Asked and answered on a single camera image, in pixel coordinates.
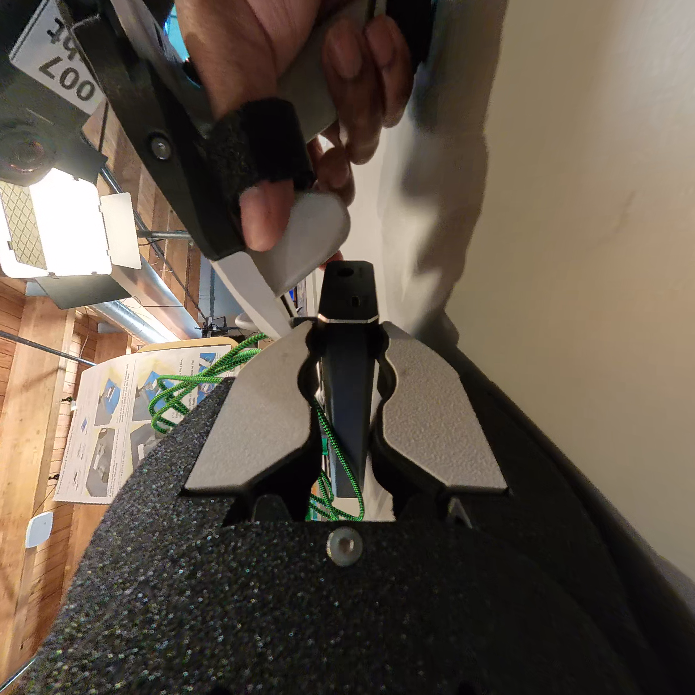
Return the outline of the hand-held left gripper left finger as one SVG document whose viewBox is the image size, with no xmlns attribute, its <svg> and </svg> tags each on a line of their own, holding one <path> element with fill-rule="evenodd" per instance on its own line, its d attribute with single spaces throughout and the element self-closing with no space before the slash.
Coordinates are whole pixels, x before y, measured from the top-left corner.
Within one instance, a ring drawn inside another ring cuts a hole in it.
<svg viewBox="0 0 695 695">
<path fill-rule="evenodd" d="M 320 434 L 301 386 L 315 376 L 314 324 L 292 328 L 235 378 L 185 483 L 189 493 L 309 493 L 322 462 Z"/>
</svg>

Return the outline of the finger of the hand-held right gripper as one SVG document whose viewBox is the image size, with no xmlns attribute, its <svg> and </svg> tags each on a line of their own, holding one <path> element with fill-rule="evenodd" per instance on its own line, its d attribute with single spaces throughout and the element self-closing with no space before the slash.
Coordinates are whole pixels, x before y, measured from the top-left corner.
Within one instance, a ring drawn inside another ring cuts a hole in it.
<svg viewBox="0 0 695 695">
<path fill-rule="evenodd" d="M 287 311 L 280 307 L 250 253 L 239 251 L 211 265 L 260 332 L 274 340 L 291 333 Z"/>
</svg>

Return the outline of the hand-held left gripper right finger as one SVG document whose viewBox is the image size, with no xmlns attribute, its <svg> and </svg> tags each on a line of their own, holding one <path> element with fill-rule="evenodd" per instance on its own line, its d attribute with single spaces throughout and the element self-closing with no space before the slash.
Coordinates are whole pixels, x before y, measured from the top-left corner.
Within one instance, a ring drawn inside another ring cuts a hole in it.
<svg viewBox="0 0 695 695">
<path fill-rule="evenodd" d="M 392 494 L 504 493 L 507 482 L 456 370 L 388 321 L 381 324 L 372 469 Z"/>
</svg>

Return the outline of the black box-shaped USB hub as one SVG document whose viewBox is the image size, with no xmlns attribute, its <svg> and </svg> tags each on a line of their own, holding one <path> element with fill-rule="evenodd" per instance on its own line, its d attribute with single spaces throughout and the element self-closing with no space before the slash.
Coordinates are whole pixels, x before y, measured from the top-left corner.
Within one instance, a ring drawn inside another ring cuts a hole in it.
<svg viewBox="0 0 695 695">
<path fill-rule="evenodd" d="M 366 261 L 327 264 L 317 310 L 325 413 L 363 491 L 379 345 L 375 274 Z"/>
</svg>

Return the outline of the grey desk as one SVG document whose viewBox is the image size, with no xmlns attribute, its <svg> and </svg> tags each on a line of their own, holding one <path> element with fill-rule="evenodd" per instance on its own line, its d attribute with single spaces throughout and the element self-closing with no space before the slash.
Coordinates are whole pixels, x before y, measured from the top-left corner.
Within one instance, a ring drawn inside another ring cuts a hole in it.
<svg viewBox="0 0 695 695">
<path fill-rule="evenodd" d="M 343 253 L 694 577 L 694 2 L 439 1 Z"/>
</svg>

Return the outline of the person's right hand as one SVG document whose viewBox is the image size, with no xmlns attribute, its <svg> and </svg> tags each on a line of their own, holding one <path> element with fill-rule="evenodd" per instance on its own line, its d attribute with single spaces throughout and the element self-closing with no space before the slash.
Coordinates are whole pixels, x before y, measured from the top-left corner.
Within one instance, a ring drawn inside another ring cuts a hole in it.
<svg viewBox="0 0 695 695">
<path fill-rule="evenodd" d="M 214 120 L 277 94 L 277 81 L 313 25 L 346 1 L 176 1 L 182 37 L 202 80 Z M 337 19 L 321 51 L 337 119 L 307 145 L 315 188 L 345 205 L 355 195 L 352 165 L 375 154 L 383 129 L 396 126 L 413 90 L 412 59 L 397 24 L 385 15 L 363 28 Z M 282 238 L 294 202 L 292 181 L 262 181 L 240 196 L 247 246 L 257 252 Z"/>
</svg>

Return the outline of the studio light panel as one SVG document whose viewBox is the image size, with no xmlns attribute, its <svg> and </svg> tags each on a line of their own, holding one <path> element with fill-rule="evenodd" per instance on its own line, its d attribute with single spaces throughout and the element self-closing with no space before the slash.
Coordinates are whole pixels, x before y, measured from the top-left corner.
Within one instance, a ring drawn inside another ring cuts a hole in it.
<svg viewBox="0 0 695 695">
<path fill-rule="evenodd" d="M 52 169 L 36 184 L 1 182 L 1 271 L 37 282 L 58 308 L 130 298 L 142 256 L 129 193 L 100 195 Z"/>
</svg>

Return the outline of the illustrated instruction sheet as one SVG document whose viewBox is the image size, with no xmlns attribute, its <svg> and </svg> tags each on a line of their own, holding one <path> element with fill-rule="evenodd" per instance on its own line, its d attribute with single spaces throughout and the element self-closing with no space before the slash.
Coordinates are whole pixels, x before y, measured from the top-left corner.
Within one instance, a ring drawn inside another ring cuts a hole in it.
<svg viewBox="0 0 695 695">
<path fill-rule="evenodd" d="M 154 345 L 109 359 L 81 376 L 55 502 L 109 504 L 165 437 L 152 427 L 151 402 L 236 347 L 228 338 Z"/>
</svg>

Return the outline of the silver air duct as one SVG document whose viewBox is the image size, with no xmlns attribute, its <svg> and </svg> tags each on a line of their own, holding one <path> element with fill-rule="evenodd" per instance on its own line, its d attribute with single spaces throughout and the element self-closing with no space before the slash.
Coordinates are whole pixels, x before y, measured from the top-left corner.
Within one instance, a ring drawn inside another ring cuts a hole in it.
<svg viewBox="0 0 695 695">
<path fill-rule="evenodd" d="M 163 344 L 201 338 L 195 318 L 141 258 L 139 269 L 112 266 L 111 278 L 126 291 L 125 299 L 93 304 L 102 318 L 123 328 L 144 344 Z"/>
</svg>

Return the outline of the white wall device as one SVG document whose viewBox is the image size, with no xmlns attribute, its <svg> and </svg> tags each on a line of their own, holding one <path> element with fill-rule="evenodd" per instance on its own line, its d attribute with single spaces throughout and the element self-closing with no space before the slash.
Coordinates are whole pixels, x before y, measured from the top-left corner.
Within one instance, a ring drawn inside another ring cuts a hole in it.
<svg viewBox="0 0 695 695">
<path fill-rule="evenodd" d="M 54 524 L 54 513 L 43 511 L 29 520 L 26 528 L 24 548 L 31 549 L 45 543 L 51 535 Z"/>
</svg>

